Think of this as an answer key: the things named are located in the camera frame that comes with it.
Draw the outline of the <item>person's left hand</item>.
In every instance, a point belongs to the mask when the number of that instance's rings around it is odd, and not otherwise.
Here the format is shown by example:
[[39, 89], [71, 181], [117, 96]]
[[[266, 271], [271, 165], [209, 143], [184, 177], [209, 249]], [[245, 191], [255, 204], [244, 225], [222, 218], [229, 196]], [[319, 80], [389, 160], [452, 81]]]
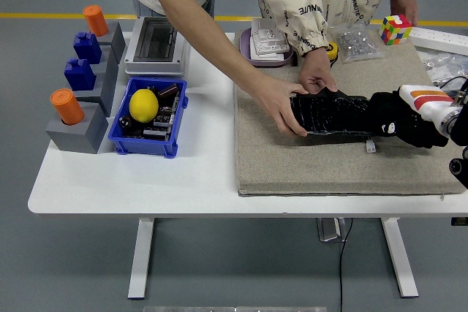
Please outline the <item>person's left hand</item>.
[[404, 15], [412, 26], [418, 25], [416, 0], [390, 0], [390, 13], [392, 15]]

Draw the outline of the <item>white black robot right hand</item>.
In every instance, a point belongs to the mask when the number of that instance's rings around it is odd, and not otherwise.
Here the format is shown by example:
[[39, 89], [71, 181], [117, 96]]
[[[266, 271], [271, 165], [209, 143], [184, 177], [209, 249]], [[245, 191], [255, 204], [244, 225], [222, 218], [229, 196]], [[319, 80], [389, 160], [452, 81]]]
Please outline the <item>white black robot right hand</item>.
[[434, 122], [438, 126], [455, 111], [459, 111], [450, 96], [432, 85], [401, 85], [398, 93], [423, 120]]

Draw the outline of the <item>person's right hand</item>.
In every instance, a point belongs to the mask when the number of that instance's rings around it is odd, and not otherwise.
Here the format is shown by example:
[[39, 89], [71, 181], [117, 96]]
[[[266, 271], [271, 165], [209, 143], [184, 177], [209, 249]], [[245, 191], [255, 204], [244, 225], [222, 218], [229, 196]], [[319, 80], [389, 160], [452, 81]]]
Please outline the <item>person's right hand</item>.
[[290, 105], [292, 94], [306, 94], [307, 91], [297, 83], [288, 83], [273, 77], [261, 82], [256, 92], [256, 102], [273, 119], [283, 134], [305, 137], [306, 130], [297, 122]]
[[337, 92], [336, 81], [331, 74], [331, 64], [325, 47], [311, 50], [303, 56], [299, 82], [310, 94], [322, 89]]

